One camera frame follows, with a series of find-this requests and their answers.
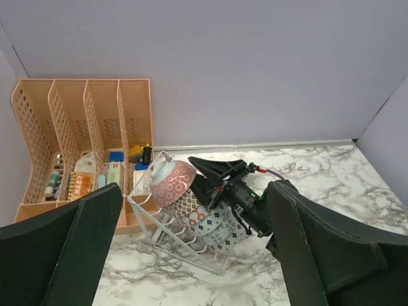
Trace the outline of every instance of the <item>pink patterned bowl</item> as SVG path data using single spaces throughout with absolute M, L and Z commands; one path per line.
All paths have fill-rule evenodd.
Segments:
M 176 202 L 191 186 L 196 168 L 185 161 L 163 161 L 152 171 L 150 191 L 158 207 Z

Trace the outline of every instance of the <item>cable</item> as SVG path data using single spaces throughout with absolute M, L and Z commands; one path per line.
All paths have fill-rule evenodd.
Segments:
M 258 169 L 258 171 L 259 172 L 261 172 L 261 173 L 266 173 L 266 172 L 268 172 L 268 173 L 271 173 L 271 174 L 273 174 L 273 175 L 275 175 L 276 177 L 279 177 L 281 180 L 285 180 L 285 178 L 282 176 L 282 175 L 280 175 L 279 173 L 277 173 L 277 172 L 274 172 L 273 170 L 271 170 L 271 169 Z

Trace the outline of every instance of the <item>white wire dish rack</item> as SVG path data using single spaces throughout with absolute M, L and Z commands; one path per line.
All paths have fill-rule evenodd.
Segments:
M 177 222 L 176 218 L 166 214 L 161 208 L 153 214 L 147 212 L 143 206 L 152 196 L 152 193 L 147 191 L 147 187 L 145 189 L 145 192 L 148 194 L 146 199 L 140 203 L 137 203 L 134 200 L 133 196 L 136 195 L 136 190 L 139 185 L 143 183 L 144 176 L 148 175 L 150 172 L 149 170 L 152 170 L 157 163 L 164 160 L 172 161 L 173 157 L 167 152 L 161 151 L 155 160 L 149 165 L 147 169 L 148 171 L 146 171 L 141 179 L 135 184 L 132 192 L 127 198 L 148 243 L 152 244 L 156 250 L 173 256 L 185 263 L 214 274 L 222 275 L 229 265 L 230 251 L 223 255 L 214 253 L 209 247 L 202 244 L 197 237 L 190 235 L 186 230 L 187 228 L 182 227 Z M 157 230 L 155 232 L 147 230 L 143 217 L 148 218 L 157 225 Z

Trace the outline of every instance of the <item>gray wall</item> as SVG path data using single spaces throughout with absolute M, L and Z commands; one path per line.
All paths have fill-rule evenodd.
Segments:
M 408 205 L 408 78 L 370 123 L 357 145 L 404 205 Z
M 0 227 L 14 221 L 31 171 L 27 149 L 10 105 L 16 84 L 14 72 L 0 49 Z
M 408 71 L 407 14 L 406 0 L 0 0 L 30 77 L 151 78 L 156 145 L 359 137 Z

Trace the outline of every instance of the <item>patterned bowl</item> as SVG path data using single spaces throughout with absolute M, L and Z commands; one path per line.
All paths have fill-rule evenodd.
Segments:
M 190 233 L 196 237 L 200 237 L 215 230 L 225 219 L 227 213 L 228 206 L 220 204 L 216 209 L 211 211 L 205 219 L 200 219 L 199 222 L 194 222 L 194 218 L 196 217 L 194 212 L 189 214 L 188 219 L 182 217 L 182 225 L 189 226 Z
M 193 210 L 187 215 L 183 215 L 181 218 L 177 218 L 177 220 L 184 227 L 196 226 L 198 223 L 204 220 L 209 213 L 211 213 L 211 210 L 207 209 L 204 205 L 200 205 L 196 210 Z
M 165 207 L 164 211 L 172 217 L 181 218 L 197 210 L 200 205 L 193 191 L 189 188 L 176 202 Z
M 185 161 L 163 161 L 151 174 L 150 191 L 158 207 L 176 202 L 190 188 L 196 168 Z
M 237 243 L 239 243 L 239 241 L 244 239 L 246 236 L 247 234 L 244 228 L 240 224 L 237 224 L 237 226 L 235 226 L 234 230 L 231 234 L 229 234 L 227 238 L 225 238 L 221 242 L 218 242 L 217 244 L 210 245 L 209 247 L 218 254 L 225 254 L 228 251 L 232 250 L 234 246 L 236 246 Z
M 218 244 L 227 238 L 236 226 L 237 220 L 234 218 L 232 213 L 229 212 L 225 219 L 222 220 L 220 225 L 215 228 L 215 230 L 211 231 L 209 234 L 198 237 L 198 239 L 200 239 L 200 241 L 206 245 Z

